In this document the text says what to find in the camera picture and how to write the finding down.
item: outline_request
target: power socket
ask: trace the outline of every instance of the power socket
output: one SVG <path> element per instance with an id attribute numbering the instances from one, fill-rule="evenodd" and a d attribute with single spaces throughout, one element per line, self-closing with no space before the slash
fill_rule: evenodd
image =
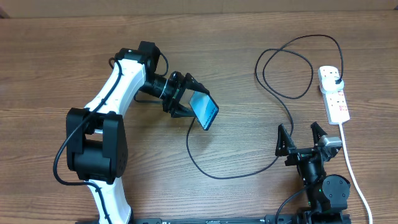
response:
<path id="1" fill-rule="evenodd" d="M 322 66 L 318 69 L 318 77 L 329 124 L 342 124 L 348 121 L 348 107 L 343 92 L 344 81 L 339 84 L 335 82 L 340 78 L 338 69 Z"/>

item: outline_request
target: power strip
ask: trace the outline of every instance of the power strip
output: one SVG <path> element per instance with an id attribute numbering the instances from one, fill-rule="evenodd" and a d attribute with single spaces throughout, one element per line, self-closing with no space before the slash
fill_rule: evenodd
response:
<path id="1" fill-rule="evenodd" d="M 344 123 L 349 120 L 344 82 L 336 84 L 339 79 L 338 69 L 332 66 L 322 66 L 318 69 L 320 89 L 325 103 L 329 124 Z"/>
<path id="2" fill-rule="evenodd" d="M 336 83 L 336 80 L 340 78 L 340 75 L 338 73 L 338 69 L 332 66 L 320 67 L 318 69 L 318 77 L 320 83 L 319 87 L 322 92 L 323 101 L 325 102 L 325 109 L 329 124 L 338 124 L 339 126 L 348 172 L 353 180 L 355 189 L 358 191 L 358 194 L 366 207 L 369 217 L 369 224 L 373 224 L 371 209 L 365 199 L 365 196 L 362 194 L 358 183 L 356 182 L 354 172 L 351 168 L 351 164 L 349 163 L 346 139 L 343 132 L 343 123 L 349 120 L 347 102 L 343 92 L 344 82 L 341 81 L 341 83 Z"/>

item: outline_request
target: wooden table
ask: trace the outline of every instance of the wooden table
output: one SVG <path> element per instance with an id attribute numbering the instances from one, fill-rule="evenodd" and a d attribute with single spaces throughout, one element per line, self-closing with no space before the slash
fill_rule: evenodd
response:
<path id="1" fill-rule="evenodd" d="M 351 113 L 345 132 L 353 170 L 375 223 L 396 223 L 397 21 L 396 11 L 0 19 L 0 222 L 73 223 L 98 216 L 87 187 L 60 185 L 52 164 L 65 139 L 66 113 L 99 92 L 111 73 L 108 58 L 120 48 L 155 42 L 170 71 L 190 72 L 210 90 L 220 113 L 209 131 L 194 126 L 190 146 L 205 171 L 227 176 L 269 164 L 277 126 L 290 128 L 283 107 L 254 79 L 259 54 L 300 35 L 328 34 L 340 43 L 345 59 Z M 315 69 L 303 98 L 283 99 L 295 120 L 297 147 L 310 147 L 314 121 L 338 134 L 338 127 L 327 123 L 316 70 L 340 68 L 340 57 L 334 43 L 322 37 L 297 41 L 289 49 L 305 55 Z M 162 60 L 158 69 L 165 69 Z M 275 89 L 295 96 L 308 85 L 310 69 L 302 59 L 281 53 L 267 77 Z M 185 147 L 190 122 L 171 119 L 159 105 L 132 103 L 127 111 L 129 161 L 123 182 L 136 217 L 261 217 L 275 213 L 302 188 L 296 168 L 285 167 L 283 158 L 244 179 L 204 176 Z M 351 180 L 343 153 L 325 169 Z M 62 178 L 77 180 L 65 155 L 58 170 Z M 306 203 L 301 195 L 283 213 Z M 353 223 L 367 223 L 353 186 L 348 205 L 345 213 Z"/>

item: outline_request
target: white cable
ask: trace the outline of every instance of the white cable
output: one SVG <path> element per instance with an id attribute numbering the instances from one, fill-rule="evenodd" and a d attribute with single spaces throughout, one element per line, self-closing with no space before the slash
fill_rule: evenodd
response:
<path id="1" fill-rule="evenodd" d="M 361 197 L 363 204 L 366 207 L 366 211 L 368 212 L 368 216 L 369 216 L 369 224 L 373 224 L 373 217 L 372 217 L 372 212 L 371 212 L 371 208 L 368 205 L 368 202 L 365 199 L 365 196 L 362 194 L 361 189 L 359 189 L 358 183 L 356 182 L 355 176 L 354 176 L 354 172 L 351 168 L 351 164 L 349 163 L 349 159 L 348 159 L 348 152 L 347 152 L 347 146 L 346 146 L 346 139 L 344 137 L 344 132 L 343 132 L 343 125 L 341 123 L 338 124 L 339 128 L 340 128 L 340 134 L 341 134 L 341 140 L 343 141 L 343 150 L 344 150 L 344 157 L 346 158 L 346 163 L 347 163 L 347 168 L 349 171 L 349 174 L 354 182 L 354 186 L 356 191 L 358 191 L 359 196 Z"/>

